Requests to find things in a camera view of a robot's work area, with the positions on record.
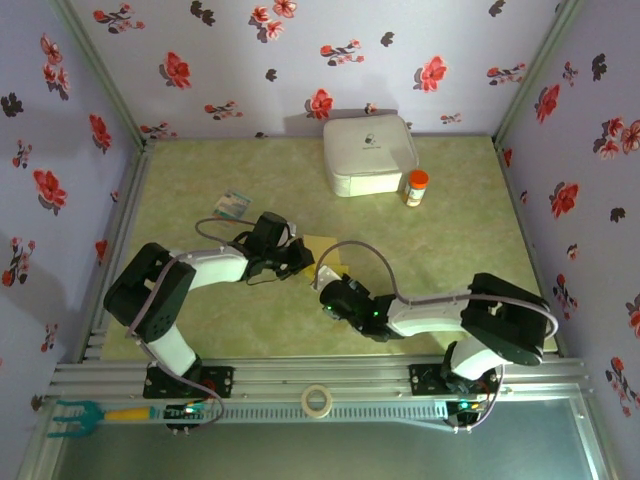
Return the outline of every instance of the orange cap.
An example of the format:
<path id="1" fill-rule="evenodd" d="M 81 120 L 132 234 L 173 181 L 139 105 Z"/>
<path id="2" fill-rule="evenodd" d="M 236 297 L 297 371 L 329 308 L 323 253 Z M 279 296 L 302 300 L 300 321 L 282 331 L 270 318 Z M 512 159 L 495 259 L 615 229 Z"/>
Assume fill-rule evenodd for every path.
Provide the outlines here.
<path id="1" fill-rule="evenodd" d="M 413 188 L 425 188 L 429 183 L 429 175 L 424 170 L 414 170 L 409 175 L 409 185 Z"/>

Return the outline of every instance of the floral wallpaper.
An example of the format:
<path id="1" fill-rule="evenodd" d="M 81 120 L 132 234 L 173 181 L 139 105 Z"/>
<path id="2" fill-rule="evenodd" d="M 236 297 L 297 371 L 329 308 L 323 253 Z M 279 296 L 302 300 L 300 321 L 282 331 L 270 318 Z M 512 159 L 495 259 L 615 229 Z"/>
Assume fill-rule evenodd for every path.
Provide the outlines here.
<path id="1" fill-rule="evenodd" d="M 2 18 L 0 477 L 12 479 L 53 369 L 80 340 L 135 147 L 46 3 L 9 2 Z"/>
<path id="2" fill-rule="evenodd" d="M 503 141 L 527 241 L 571 354 L 638 478 L 640 95 L 634 0 L 585 2 Z"/>
<path id="3" fill-rule="evenodd" d="M 318 136 L 393 111 L 418 134 L 493 134 L 560 3 L 60 1 L 149 138 Z"/>

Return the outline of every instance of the tape roll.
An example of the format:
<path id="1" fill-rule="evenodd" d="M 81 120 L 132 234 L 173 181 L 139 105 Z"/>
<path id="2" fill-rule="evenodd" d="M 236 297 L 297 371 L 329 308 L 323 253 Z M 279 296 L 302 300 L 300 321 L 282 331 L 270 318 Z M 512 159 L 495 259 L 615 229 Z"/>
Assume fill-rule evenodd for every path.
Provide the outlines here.
<path id="1" fill-rule="evenodd" d="M 309 397 L 312 393 L 315 392 L 321 393 L 324 396 L 325 400 L 324 406 L 319 410 L 315 410 L 309 404 Z M 312 418 L 324 418 L 329 415 L 329 412 L 331 411 L 331 407 L 333 406 L 333 397 L 331 396 L 331 392 L 329 391 L 329 389 L 324 385 L 310 385 L 305 389 L 304 392 L 302 392 L 301 402 L 302 410 L 304 410 L 304 413 Z"/>

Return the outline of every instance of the white box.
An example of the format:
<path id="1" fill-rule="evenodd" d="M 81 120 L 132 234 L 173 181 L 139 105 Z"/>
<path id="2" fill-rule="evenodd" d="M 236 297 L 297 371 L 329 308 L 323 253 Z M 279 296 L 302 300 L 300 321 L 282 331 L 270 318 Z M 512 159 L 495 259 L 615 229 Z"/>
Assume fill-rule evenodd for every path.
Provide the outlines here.
<path id="1" fill-rule="evenodd" d="M 398 115 L 329 120 L 324 162 L 331 189 L 340 197 L 396 192 L 418 168 L 418 153 Z"/>

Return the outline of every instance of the spice bottle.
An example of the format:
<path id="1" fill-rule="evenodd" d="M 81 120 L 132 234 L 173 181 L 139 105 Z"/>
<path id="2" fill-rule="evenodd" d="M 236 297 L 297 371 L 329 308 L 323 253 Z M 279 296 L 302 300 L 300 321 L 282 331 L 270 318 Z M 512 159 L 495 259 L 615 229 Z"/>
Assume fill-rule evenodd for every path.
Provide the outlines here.
<path id="1" fill-rule="evenodd" d="M 424 170 L 414 170 L 409 174 L 402 200 L 409 207 L 417 207 L 422 201 L 429 183 L 429 175 Z"/>

